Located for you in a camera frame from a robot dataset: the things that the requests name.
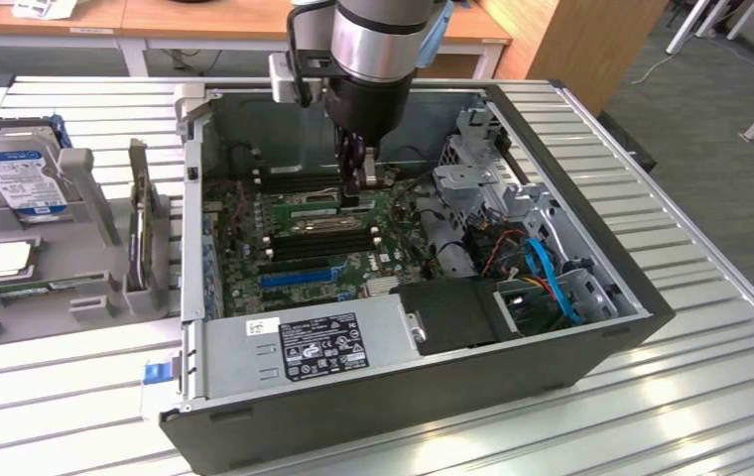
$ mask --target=warning label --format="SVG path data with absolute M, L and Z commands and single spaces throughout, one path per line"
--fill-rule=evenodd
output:
M 369 367 L 357 315 L 281 324 L 286 378 L 293 382 Z
M 39 151 L 0 152 L 0 193 L 11 208 L 39 215 L 63 210 L 66 196 L 44 172 Z

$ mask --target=gray carpet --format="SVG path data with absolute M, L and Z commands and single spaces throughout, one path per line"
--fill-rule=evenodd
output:
M 754 143 L 738 136 L 754 121 L 754 67 L 709 41 L 693 39 L 645 84 L 631 84 L 667 57 L 673 31 L 665 22 L 645 43 L 608 112 L 660 163 L 655 177 L 665 190 L 754 283 Z M 265 75 L 266 58 L 265 53 L 225 52 L 210 75 Z M 201 70 L 214 60 L 215 52 L 187 58 Z M 149 62 L 155 75 L 191 74 L 171 68 L 163 52 L 149 52 Z M 0 48 L 0 72 L 125 75 L 126 69 L 115 50 Z
M 693 38 L 649 80 L 632 84 L 668 57 L 675 30 L 665 22 L 607 112 L 655 156 L 655 179 L 754 284 L 754 142 L 738 135 L 754 121 L 754 66 Z M 715 41 L 754 60 L 739 45 Z

